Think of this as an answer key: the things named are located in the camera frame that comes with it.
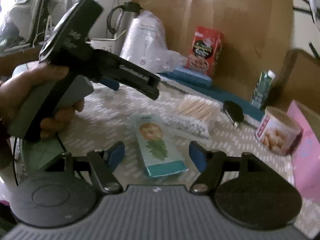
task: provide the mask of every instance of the black and silver kettle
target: black and silver kettle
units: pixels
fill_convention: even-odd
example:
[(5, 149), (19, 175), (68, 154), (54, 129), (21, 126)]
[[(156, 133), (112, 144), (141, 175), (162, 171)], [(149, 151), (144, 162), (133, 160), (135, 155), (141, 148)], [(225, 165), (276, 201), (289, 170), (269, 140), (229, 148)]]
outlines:
[[(116, 27), (112, 28), (111, 27), (112, 15), (117, 9), (122, 9), (122, 12), (118, 17)], [(120, 55), (122, 46), (125, 41), (125, 37), (127, 35), (127, 31), (130, 28), (130, 24), (132, 20), (139, 15), (141, 9), (142, 8), (140, 4), (130, 1), (130, 2), (125, 2), (123, 5), (119, 5), (113, 8), (108, 14), (107, 28), (110, 31), (110, 33), (114, 35), (114, 39), (117, 39), (114, 54)]]

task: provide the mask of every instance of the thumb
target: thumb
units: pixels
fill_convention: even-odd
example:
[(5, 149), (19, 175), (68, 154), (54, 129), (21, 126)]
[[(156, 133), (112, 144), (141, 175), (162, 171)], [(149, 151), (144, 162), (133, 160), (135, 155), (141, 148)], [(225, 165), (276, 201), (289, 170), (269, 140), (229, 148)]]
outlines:
[(31, 85), (35, 86), (46, 81), (58, 81), (63, 79), (69, 73), (66, 66), (56, 66), (48, 63), (39, 63), (36, 67), (26, 72), (30, 78)]

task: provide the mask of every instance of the teal and white package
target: teal and white package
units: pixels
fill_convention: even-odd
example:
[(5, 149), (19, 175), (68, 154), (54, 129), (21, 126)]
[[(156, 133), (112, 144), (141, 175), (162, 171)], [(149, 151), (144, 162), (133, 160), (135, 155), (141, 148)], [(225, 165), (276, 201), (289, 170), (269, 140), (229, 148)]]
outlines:
[(181, 153), (176, 149), (157, 115), (132, 115), (129, 118), (137, 135), (148, 175), (152, 178), (187, 171)]

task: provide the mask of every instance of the metal screw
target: metal screw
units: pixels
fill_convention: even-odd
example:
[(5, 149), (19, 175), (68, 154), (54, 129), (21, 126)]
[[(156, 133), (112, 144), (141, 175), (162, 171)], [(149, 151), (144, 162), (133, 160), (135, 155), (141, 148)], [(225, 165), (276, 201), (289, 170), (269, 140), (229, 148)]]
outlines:
[(192, 190), (197, 193), (202, 193), (208, 190), (208, 186), (206, 184), (195, 184)]
[(120, 185), (118, 183), (116, 183), (116, 182), (108, 183), (104, 187), (104, 189), (107, 190), (107, 191), (117, 191), (117, 190), (119, 190), (119, 188), (120, 188)]

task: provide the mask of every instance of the white container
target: white container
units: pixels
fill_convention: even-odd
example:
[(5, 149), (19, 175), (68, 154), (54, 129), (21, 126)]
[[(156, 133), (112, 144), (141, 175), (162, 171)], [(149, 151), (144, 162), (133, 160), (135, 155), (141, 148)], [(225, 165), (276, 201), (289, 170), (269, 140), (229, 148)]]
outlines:
[(300, 132), (300, 125), (284, 111), (268, 106), (255, 134), (257, 140), (268, 150), (285, 155), (289, 153)]

